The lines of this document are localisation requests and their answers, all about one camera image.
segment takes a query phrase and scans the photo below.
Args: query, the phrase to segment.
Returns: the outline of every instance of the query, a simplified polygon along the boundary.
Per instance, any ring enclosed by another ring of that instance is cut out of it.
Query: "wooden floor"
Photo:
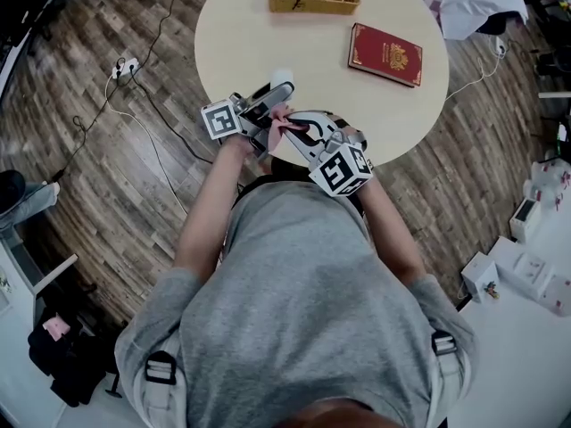
[[[204,158],[216,144],[198,119],[208,102],[194,64],[194,28],[206,0],[176,0],[150,61],[137,76],[170,124]],[[54,38],[23,56],[2,103],[0,169],[29,180],[49,179],[81,141],[72,123],[88,125],[101,107],[103,87],[120,57],[144,59],[170,0],[68,0],[51,25]],[[488,251],[521,201],[521,185],[541,147],[533,59],[543,48],[539,30],[509,27],[511,50],[495,76],[452,97],[415,149],[376,169],[414,234],[430,271],[454,301],[459,270]],[[451,90],[479,76],[495,60],[487,37],[449,42]],[[157,142],[178,196],[191,207],[208,165],[196,160],[129,84],[112,98],[135,113]],[[244,173],[244,182],[255,173]],[[29,239],[50,256],[79,255],[80,282],[97,282],[92,295],[113,318],[131,318],[157,277],[171,264],[185,215],[173,198],[144,130],[106,109],[64,178],[46,226]]]

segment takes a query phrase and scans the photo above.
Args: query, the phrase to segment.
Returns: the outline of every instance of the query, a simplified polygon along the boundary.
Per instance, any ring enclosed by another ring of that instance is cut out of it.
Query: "black buckle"
[[[442,330],[436,330],[432,334],[432,350],[437,357],[453,353],[458,348],[456,347],[456,340],[449,334]]]
[[[145,363],[145,379],[148,382],[155,383],[166,383],[167,385],[175,385],[177,383],[177,360],[174,359],[170,354],[164,350],[159,350],[157,352],[149,355],[149,358]]]

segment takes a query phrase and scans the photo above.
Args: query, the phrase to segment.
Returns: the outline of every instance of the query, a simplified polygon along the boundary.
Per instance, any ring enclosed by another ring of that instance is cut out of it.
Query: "hand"
[[[250,144],[250,139],[242,135],[229,137],[222,145],[222,149],[235,151],[244,159],[254,151],[253,146]]]

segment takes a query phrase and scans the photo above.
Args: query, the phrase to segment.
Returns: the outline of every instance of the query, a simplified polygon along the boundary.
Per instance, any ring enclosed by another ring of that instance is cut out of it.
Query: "white marker cube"
[[[373,177],[359,146],[342,144],[310,173],[310,178],[331,196],[349,196]]]
[[[234,113],[234,105],[229,100],[203,106],[200,113],[212,139],[242,132],[240,121]]]

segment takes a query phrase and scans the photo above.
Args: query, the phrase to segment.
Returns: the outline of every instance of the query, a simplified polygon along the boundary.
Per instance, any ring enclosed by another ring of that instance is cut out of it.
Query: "red book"
[[[422,47],[367,25],[355,24],[349,66],[406,86],[420,86]]]

